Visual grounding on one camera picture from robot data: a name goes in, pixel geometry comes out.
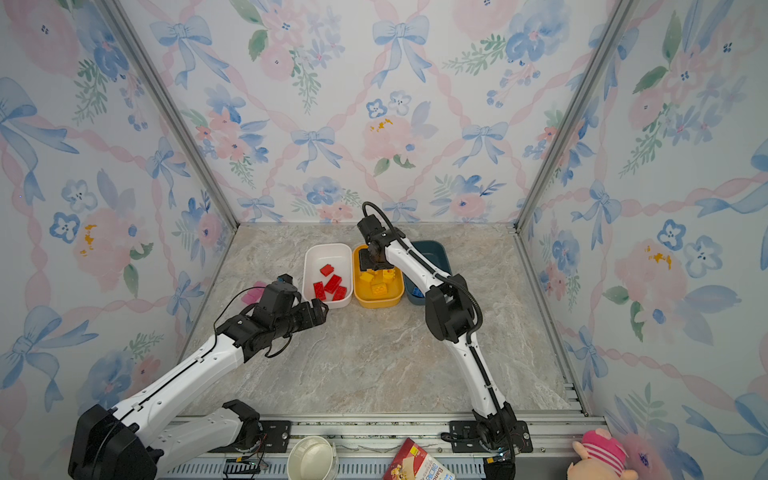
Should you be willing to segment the long red lego brick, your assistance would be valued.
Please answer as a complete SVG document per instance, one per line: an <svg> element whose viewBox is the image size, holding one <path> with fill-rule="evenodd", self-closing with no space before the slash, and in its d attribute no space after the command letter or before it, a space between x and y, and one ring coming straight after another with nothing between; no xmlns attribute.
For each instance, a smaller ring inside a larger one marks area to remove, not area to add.
<svg viewBox="0 0 768 480"><path fill-rule="evenodd" d="M327 299L325 285L322 281L313 284L313 291L316 299L320 301L325 301Z"/></svg>

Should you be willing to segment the yellow plastic container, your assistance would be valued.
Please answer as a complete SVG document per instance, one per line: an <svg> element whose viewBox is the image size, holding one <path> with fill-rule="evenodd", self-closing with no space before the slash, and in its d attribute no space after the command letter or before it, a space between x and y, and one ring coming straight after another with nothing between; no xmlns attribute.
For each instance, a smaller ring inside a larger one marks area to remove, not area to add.
<svg viewBox="0 0 768 480"><path fill-rule="evenodd" d="M402 272L398 268L374 270L364 259L368 247L358 246L353 251L353 290L362 307L390 308L397 305L405 293Z"/></svg>

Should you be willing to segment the white plastic container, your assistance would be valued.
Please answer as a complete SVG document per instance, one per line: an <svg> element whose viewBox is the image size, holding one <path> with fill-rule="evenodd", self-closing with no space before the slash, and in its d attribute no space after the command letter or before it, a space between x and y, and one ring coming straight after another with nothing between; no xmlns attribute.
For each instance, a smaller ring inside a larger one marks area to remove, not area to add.
<svg viewBox="0 0 768 480"><path fill-rule="evenodd" d="M301 293L330 309L346 307L353 295L352 250L342 243L318 244L304 257Z"/></svg>

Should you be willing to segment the dark teal plastic container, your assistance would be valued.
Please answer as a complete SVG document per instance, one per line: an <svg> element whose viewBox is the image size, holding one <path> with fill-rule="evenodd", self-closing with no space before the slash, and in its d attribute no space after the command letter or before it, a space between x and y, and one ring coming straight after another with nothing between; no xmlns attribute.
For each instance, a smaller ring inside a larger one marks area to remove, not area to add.
<svg viewBox="0 0 768 480"><path fill-rule="evenodd" d="M435 240L419 240L412 243L414 248L419 251L427 260L437 266L448 275L452 274L452 269L444 246ZM410 303L416 306L424 306L425 298L416 298L412 295L412 290L418 288L411 279L404 275L405 294Z"/></svg>

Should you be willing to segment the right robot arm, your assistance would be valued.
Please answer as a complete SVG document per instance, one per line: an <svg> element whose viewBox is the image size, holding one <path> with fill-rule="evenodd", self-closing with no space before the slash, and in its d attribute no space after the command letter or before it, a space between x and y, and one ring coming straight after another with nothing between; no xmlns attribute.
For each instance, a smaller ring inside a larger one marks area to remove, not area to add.
<svg viewBox="0 0 768 480"><path fill-rule="evenodd" d="M406 235L377 210L363 204L357 227L373 265L393 266L408 277L425 298L425 322L432 336L443 342L458 364L470 394L479 441L489 451L513 451L513 427L517 418L494 381L481 352L476 333L483 325L479 302L466 280L428 260Z"/></svg>

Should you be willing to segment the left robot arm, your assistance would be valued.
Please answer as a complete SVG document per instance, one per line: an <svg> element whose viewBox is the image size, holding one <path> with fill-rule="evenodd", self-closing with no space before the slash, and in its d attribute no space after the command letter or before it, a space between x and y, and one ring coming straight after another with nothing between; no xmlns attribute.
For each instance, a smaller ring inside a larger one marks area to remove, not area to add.
<svg viewBox="0 0 768 480"><path fill-rule="evenodd" d="M78 419L68 474L73 479L154 479L218 448L252 452L268 435L260 414L230 400L196 421L172 422L220 378L273 344L324 324L328 306L305 300L289 275L260 287L258 302L219 316L212 335L160 379L112 407L94 405Z"/></svg>

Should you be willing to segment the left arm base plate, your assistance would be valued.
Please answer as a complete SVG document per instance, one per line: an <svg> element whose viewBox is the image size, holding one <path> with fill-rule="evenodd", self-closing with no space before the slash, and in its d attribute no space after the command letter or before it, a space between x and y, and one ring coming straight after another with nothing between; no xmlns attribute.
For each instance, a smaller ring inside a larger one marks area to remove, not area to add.
<svg viewBox="0 0 768 480"><path fill-rule="evenodd" d="M234 443L215 448L211 453L286 453L292 426L289 420L261 420L258 427L252 424Z"/></svg>

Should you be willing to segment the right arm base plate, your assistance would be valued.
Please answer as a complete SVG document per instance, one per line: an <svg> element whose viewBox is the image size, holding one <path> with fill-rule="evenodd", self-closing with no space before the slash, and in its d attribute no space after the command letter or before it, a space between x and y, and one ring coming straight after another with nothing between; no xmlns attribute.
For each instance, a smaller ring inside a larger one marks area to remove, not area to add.
<svg viewBox="0 0 768 480"><path fill-rule="evenodd" d="M454 453L520 454L534 450L528 425L520 420L500 429L480 421L451 421L440 438Z"/></svg>

